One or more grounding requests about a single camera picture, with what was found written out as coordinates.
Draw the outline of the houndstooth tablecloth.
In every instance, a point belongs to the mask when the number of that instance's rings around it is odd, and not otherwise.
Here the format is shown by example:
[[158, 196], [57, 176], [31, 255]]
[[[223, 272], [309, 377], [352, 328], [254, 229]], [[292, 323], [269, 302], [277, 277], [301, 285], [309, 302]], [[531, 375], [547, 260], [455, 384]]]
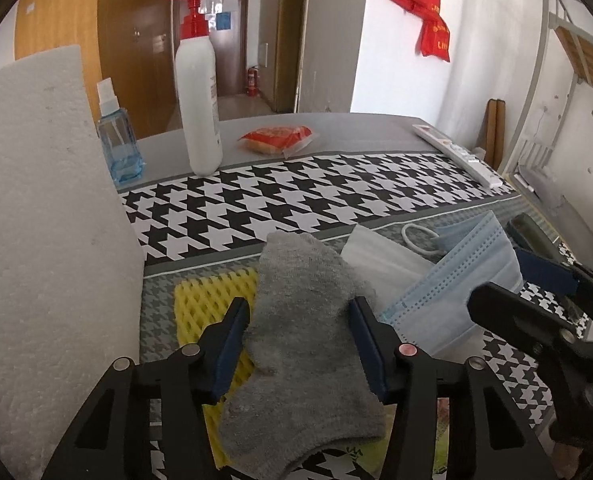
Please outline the houndstooth tablecloth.
[[[502, 226], [525, 212], [574, 263], [568, 247], [508, 183], [488, 190], [445, 156], [431, 153], [326, 154], [182, 176], [120, 192], [146, 255], [140, 360], [179, 346], [174, 289], [181, 281], [253, 268], [269, 233], [311, 233], [341, 252], [355, 224], [403, 245], [402, 226], [434, 229], [493, 211]], [[538, 436], [554, 416], [535, 361], [490, 332], [475, 335], [483, 356]], [[372, 479], [340, 445], [324, 448], [286, 479]]]

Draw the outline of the red hanging bags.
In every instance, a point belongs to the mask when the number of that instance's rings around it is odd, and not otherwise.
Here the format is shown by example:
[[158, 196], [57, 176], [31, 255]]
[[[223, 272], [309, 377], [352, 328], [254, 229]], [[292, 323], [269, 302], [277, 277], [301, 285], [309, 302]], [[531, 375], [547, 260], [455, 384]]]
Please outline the red hanging bags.
[[422, 56], [433, 56], [451, 62], [449, 43], [451, 32], [441, 18], [441, 0], [390, 0], [404, 11], [417, 16], [421, 24], [416, 51]]

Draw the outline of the red fire extinguisher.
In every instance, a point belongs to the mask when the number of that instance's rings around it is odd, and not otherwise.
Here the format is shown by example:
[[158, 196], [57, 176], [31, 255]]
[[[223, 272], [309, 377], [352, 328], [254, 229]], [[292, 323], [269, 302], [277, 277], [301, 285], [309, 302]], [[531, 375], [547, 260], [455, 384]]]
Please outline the red fire extinguisher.
[[246, 94], [248, 96], [258, 95], [258, 67], [251, 66], [246, 71]]

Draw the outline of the blue spray bottle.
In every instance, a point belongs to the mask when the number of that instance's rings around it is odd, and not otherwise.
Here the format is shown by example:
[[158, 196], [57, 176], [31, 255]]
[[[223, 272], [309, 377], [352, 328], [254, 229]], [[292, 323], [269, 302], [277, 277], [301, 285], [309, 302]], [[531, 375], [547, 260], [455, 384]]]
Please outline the blue spray bottle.
[[144, 159], [139, 151], [132, 121], [118, 102], [111, 78], [97, 84], [100, 118], [97, 133], [104, 159], [116, 186], [141, 178]]

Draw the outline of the brown entrance door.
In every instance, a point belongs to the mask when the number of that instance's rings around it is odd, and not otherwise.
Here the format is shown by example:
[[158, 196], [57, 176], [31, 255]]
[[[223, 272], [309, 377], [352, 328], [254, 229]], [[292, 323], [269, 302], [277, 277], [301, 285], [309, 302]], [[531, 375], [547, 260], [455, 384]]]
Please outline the brown entrance door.
[[215, 51], [216, 89], [220, 98], [246, 91], [249, 0], [201, 0]]

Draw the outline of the red snack packet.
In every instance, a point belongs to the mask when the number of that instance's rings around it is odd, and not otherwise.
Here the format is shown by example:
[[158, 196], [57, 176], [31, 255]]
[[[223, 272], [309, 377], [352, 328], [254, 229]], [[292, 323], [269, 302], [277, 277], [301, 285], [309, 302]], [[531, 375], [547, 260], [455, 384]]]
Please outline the red snack packet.
[[305, 126], [279, 126], [258, 128], [238, 139], [248, 151], [263, 155], [291, 157], [307, 148], [316, 133]]

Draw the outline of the wooden rods by wall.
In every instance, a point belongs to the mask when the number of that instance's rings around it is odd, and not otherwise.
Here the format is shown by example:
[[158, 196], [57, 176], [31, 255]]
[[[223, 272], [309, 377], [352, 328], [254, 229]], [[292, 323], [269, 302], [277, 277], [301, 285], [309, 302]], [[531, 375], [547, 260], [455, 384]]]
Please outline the wooden rods by wall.
[[487, 102], [484, 124], [484, 162], [497, 170], [501, 166], [506, 131], [506, 102], [490, 99]]

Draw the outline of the grey sock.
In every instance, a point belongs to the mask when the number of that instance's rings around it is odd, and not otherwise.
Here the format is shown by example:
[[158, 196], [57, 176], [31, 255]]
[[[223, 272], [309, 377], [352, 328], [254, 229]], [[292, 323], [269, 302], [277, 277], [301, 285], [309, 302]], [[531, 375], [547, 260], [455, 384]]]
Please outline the grey sock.
[[234, 466], [281, 479], [307, 455], [381, 439], [385, 410], [369, 389], [349, 303], [374, 291], [310, 234], [269, 234], [244, 348], [255, 370], [225, 402], [219, 440]]

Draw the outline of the white tissue sheet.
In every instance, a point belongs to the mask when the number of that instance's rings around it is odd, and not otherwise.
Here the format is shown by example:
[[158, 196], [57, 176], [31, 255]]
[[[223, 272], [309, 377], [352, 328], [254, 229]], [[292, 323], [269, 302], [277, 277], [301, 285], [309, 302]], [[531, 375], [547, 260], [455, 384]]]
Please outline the white tissue sheet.
[[341, 257], [374, 289], [369, 304], [376, 313], [394, 304], [434, 267], [433, 262], [365, 226], [355, 226]]

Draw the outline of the green tissue packet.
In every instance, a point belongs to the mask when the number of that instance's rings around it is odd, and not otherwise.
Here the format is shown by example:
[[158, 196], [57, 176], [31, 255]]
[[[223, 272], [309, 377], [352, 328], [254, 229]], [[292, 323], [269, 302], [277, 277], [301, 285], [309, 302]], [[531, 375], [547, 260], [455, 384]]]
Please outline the green tissue packet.
[[[416, 424], [403, 431], [404, 446], [402, 458], [421, 457], [423, 474], [421, 479], [445, 479], [449, 469], [449, 398], [438, 398], [435, 415], [431, 422]], [[342, 443], [340, 450], [370, 477], [375, 479], [385, 468], [393, 431], [401, 421], [396, 405], [385, 408], [385, 436], [382, 439], [368, 439]]]

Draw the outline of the white metal loft bed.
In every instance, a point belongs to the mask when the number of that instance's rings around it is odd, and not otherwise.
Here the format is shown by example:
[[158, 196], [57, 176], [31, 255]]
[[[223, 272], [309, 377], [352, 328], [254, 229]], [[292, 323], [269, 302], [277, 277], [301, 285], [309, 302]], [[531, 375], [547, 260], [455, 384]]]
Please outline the white metal loft bed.
[[536, 59], [504, 174], [593, 268], [593, 17], [539, 0]]

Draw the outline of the white remote control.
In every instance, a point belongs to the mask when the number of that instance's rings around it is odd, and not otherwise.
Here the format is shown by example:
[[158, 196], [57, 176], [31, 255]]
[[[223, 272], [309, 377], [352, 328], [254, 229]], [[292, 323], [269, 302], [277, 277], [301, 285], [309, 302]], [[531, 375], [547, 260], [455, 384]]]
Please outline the white remote control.
[[458, 167], [466, 171], [473, 180], [482, 184], [484, 188], [493, 190], [493, 188], [501, 188], [504, 185], [503, 179], [485, 162], [456, 144], [439, 130], [427, 125], [413, 125], [413, 129], [419, 138], [425, 140], [452, 162], [455, 162]]

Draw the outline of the wooden wardrobe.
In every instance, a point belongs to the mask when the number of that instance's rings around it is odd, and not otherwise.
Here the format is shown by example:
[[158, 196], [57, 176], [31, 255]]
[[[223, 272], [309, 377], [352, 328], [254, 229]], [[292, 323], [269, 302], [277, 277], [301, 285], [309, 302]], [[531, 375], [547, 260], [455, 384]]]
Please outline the wooden wardrobe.
[[76, 44], [92, 116], [97, 84], [109, 78], [144, 139], [170, 129], [177, 107], [170, 21], [167, 0], [20, 0], [14, 55]]

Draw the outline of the white red pump bottle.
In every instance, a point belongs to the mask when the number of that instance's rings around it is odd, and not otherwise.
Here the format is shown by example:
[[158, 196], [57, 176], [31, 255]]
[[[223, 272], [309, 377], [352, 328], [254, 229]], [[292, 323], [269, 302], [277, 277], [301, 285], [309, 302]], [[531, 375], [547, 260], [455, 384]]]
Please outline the white red pump bottle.
[[201, 0], [184, 0], [188, 14], [179, 26], [174, 58], [182, 130], [189, 165], [199, 177], [208, 177], [223, 162], [216, 88], [216, 59], [208, 36], [208, 21], [199, 12]]

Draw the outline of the black smartphone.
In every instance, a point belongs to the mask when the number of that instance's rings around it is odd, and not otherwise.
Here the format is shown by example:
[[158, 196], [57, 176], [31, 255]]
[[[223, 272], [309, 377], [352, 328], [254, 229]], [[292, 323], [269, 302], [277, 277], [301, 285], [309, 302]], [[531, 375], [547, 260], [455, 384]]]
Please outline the black smartphone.
[[525, 212], [511, 218], [506, 223], [505, 230], [518, 247], [557, 263], [567, 262], [557, 246]]

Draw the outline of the yellow foam mesh sleeve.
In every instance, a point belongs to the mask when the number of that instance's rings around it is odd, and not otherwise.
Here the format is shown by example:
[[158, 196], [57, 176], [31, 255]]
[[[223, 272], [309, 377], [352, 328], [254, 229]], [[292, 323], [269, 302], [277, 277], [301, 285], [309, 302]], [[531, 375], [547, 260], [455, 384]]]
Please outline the yellow foam mesh sleeve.
[[[174, 289], [178, 344], [181, 347], [185, 344], [197, 344], [209, 325], [223, 320], [231, 301], [236, 297], [246, 299], [250, 310], [253, 310], [256, 285], [257, 272], [254, 268], [242, 268], [206, 278], [190, 278], [178, 283]], [[242, 350], [234, 378], [225, 396], [216, 405], [203, 407], [208, 440], [218, 469], [231, 465], [218, 435], [225, 401], [250, 378], [254, 368], [249, 353]]]

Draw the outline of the light blue face mask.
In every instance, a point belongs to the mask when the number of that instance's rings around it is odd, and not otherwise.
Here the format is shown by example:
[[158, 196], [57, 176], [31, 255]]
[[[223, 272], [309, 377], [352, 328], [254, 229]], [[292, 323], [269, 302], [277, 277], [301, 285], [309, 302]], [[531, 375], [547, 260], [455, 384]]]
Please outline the light blue face mask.
[[409, 223], [402, 236], [411, 250], [438, 262], [377, 319], [430, 356], [472, 331], [467, 302], [477, 287], [493, 283], [514, 294], [523, 287], [513, 244], [492, 211], [434, 229]]

